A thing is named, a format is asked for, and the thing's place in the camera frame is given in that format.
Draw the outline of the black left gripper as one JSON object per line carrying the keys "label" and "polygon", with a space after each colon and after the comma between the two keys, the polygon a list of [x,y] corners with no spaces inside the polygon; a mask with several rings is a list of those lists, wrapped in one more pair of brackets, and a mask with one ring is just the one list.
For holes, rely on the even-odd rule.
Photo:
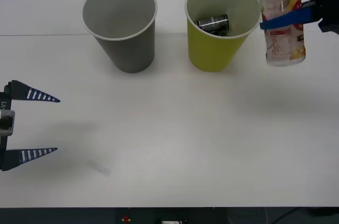
{"label": "black left gripper", "polygon": [[7,138],[13,133],[12,99],[18,101],[60,102],[50,94],[30,87],[18,80],[10,82],[10,95],[1,92],[1,171],[9,171],[32,160],[56,151],[58,148],[6,150]]}

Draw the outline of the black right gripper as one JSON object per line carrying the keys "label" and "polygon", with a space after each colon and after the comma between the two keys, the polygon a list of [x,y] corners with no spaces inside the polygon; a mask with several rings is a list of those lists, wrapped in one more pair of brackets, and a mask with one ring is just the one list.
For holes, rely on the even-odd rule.
{"label": "black right gripper", "polygon": [[323,33],[334,32],[338,34],[338,0],[309,0],[302,3],[302,6],[282,16],[266,20],[260,23],[262,30],[283,28],[294,24],[308,24],[321,21],[318,26]]}

